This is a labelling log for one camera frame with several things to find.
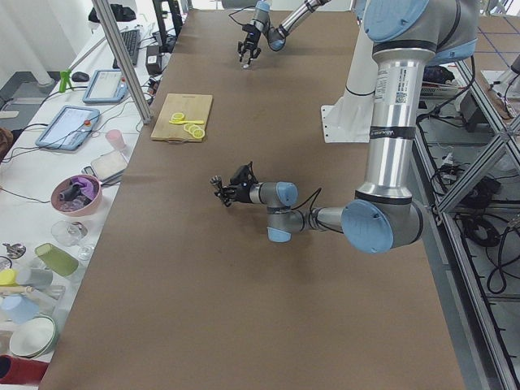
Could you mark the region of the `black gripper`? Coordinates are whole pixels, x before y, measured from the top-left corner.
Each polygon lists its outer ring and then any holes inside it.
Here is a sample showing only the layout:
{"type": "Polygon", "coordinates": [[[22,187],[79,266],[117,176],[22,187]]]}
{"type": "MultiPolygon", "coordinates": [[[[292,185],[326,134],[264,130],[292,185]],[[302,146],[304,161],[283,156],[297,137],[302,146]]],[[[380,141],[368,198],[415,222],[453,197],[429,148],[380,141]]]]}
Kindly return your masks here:
{"type": "Polygon", "coordinates": [[[211,184],[215,188],[214,195],[223,203],[225,207],[229,207],[233,202],[240,203],[260,203],[260,184],[227,184],[223,185],[221,180],[212,181],[211,184]]]}
{"type": "Polygon", "coordinates": [[[246,33],[244,43],[239,41],[237,44],[237,53],[239,54],[239,61],[242,62],[245,51],[248,50],[249,58],[247,64],[250,65],[261,53],[258,47],[260,39],[260,30],[253,24],[245,24],[242,30],[246,33]]]}

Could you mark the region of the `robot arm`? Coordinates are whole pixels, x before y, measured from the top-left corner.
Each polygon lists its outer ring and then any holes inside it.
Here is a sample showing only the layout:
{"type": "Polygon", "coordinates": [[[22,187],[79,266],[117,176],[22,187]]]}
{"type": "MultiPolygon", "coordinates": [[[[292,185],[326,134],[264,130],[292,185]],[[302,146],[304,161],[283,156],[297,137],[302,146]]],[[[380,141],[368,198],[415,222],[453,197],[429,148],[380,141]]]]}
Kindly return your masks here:
{"type": "Polygon", "coordinates": [[[271,23],[269,1],[257,1],[253,9],[251,20],[241,25],[245,32],[243,41],[238,41],[237,53],[239,62],[243,68],[247,68],[260,55],[258,46],[261,36],[266,38],[268,47],[272,51],[280,51],[284,48],[286,38],[298,27],[311,13],[327,4],[328,1],[306,0],[296,10],[291,12],[279,25],[271,23]]]}
{"type": "Polygon", "coordinates": [[[377,67],[364,183],[344,207],[297,204],[289,182],[260,182],[251,164],[238,169],[228,185],[211,180],[225,206],[263,204],[271,241],[287,242],[296,232],[334,231],[352,246],[379,254],[417,241],[423,209],[406,186],[415,136],[423,73],[427,66],[470,57],[476,47],[476,1],[362,2],[362,30],[377,67]]]}

